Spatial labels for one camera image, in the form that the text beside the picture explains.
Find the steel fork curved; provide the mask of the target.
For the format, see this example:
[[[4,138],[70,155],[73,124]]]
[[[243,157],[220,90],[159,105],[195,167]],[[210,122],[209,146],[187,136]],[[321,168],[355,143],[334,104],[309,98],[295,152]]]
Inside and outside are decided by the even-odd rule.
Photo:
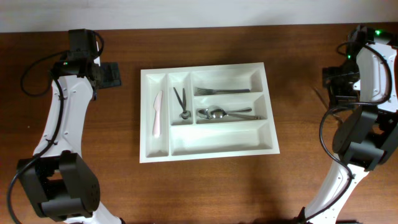
[[[325,109],[328,110],[328,103],[326,102],[326,100],[324,99],[324,97],[322,96],[320,91],[315,87],[312,87],[312,90],[316,93],[316,95],[318,96],[319,100],[321,101],[321,103],[325,107]],[[332,114],[332,116],[334,117],[335,120],[337,120],[338,125],[343,124],[343,120],[341,117],[339,117],[336,114]]]

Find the white plastic knife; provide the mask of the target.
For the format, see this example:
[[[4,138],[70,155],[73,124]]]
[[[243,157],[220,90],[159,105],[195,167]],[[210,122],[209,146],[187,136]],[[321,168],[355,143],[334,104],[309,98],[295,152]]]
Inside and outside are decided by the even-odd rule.
[[[160,112],[162,107],[162,97],[163,97],[163,91],[160,90],[154,101],[155,117],[154,117],[152,135],[155,138],[160,137]]]

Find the small teaspoon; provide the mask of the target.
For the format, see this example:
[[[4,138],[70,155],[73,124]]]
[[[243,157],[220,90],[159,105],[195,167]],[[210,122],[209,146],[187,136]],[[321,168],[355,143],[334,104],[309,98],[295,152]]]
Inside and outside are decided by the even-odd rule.
[[[186,98],[185,89],[183,89],[182,108],[183,108],[182,118],[188,119],[189,117],[191,117],[191,112],[187,110],[187,98]]]
[[[182,93],[182,97],[180,97],[180,95],[178,94],[177,89],[176,89],[175,87],[173,87],[173,89],[174,89],[174,93],[175,93],[175,95],[176,95],[176,97],[177,97],[178,103],[179,103],[179,105],[182,107],[183,93]]]

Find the steel fork straight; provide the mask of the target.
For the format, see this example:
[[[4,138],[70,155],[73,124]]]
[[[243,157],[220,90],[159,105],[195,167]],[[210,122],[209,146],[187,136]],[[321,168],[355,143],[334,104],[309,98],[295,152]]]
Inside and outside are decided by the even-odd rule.
[[[195,93],[197,95],[220,95],[230,93],[249,93],[250,89],[237,89],[237,90],[220,90],[210,88],[199,88],[195,87]]]

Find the steel tablespoon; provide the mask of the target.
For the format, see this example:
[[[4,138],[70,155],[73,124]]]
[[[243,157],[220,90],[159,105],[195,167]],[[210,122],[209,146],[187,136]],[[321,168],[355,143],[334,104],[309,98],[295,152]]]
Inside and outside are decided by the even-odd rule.
[[[233,110],[233,111],[225,111],[222,108],[215,108],[210,110],[209,115],[211,118],[224,118],[225,116],[232,116],[235,118],[243,118],[243,119],[254,119],[253,116],[250,115],[241,115],[241,114],[234,114],[234,112],[251,112],[251,108],[243,108],[241,110]]]
[[[197,111],[197,115],[203,119],[214,119],[211,118],[209,115],[210,109],[200,109]],[[234,112],[234,114],[242,114],[242,113],[248,113],[248,112]],[[260,119],[264,119],[263,116],[259,116],[259,115],[250,115],[253,116],[254,119],[249,119],[249,120],[260,120]]]

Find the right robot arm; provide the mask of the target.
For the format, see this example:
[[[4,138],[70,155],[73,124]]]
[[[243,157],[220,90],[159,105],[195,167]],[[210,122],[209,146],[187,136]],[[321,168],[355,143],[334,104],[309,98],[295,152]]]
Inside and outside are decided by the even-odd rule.
[[[341,46],[343,64],[322,70],[330,102],[319,140],[333,162],[294,223],[338,223],[356,186],[397,149],[397,35],[359,25]]]

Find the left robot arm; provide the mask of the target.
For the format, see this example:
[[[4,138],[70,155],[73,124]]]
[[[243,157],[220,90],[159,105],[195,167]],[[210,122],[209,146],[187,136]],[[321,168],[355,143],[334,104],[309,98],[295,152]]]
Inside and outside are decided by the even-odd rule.
[[[68,31],[68,50],[49,70],[52,102],[43,135],[29,159],[17,163],[7,190],[7,207],[15,223],[11,194],[20,182],[36,215],[64,223],[123,223],[100,199],[100,184],[81,157],[86,110],[97,91],[121,85],[116,62],[101,62],[104,40],[89,29]]]

